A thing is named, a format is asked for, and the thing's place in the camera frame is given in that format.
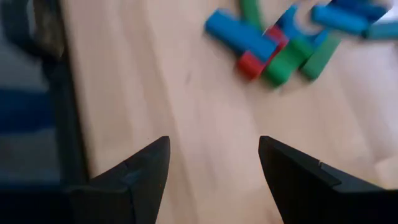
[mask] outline toy block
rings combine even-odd
[[[205,24],[206,31],[224,42],[237,54],[249,50],[262,62],[268,61],[277,44],[255,27],[234,18],[226,10],[216,10]]]
[[[373,24],[364,33],[366,39],[398,39],[398,21]]]
[[[278,19],[276,25],[281,29],[281,31],[286,35],[288,39],[302,39],[307,38],[308,41],[317,48],[327,36],[328,30],[323,30],[318,34],[307,35],[304,34],[295,23],[295,14],[298,9],[298,4],[293,4],[288,10]]]
[[[365,17],[347,12],[332,5],[316,5],[312,8],[312,20],[350,34],[362,34],[370,23]]]
[[[303,75],[309,80],[317,79],[329,62],[339,43],[340,39],[329,35],[300,69]]]
[[[278,44],[274,53],[272,53],[272,55],[266,62],[266,64],[268,64],[284,47],[286,47],[286,45],[289,43],[289,40],[285,36],[285,34],[278,28],[277,25],[274,25],[267,29],[265,35],[267,35],[270,39]]]
[[[257,0],[240,0],[242,18],[259,30],[264,30],[265,25],[259,10]]]
[[[363,0],[332,0],[331,4],[358,16],[363,16],[369,22],[378,21],[387,13],[385,7]]]
[[[260,61],[249,51],[245,52],[241,56],[241,58],[237,62],[237,68],[248,80],[257,79],[258,77],[260,77],[265,67],[289,42],[283,32],[276,25],[267,29],[264,35],[267,35],[270,39],[278,43],[278,46],[274,53],[272,53],[268,61],[266,61],[265,63]]]
[[[313,53],[313,47],[305,39],[290,40],[285,48],[269,63],[262,77],[274,86],[284,84]]]
[[[247,51],[239,58],[236,66],[245,78],[255,80],[261,76],[266,64]]]

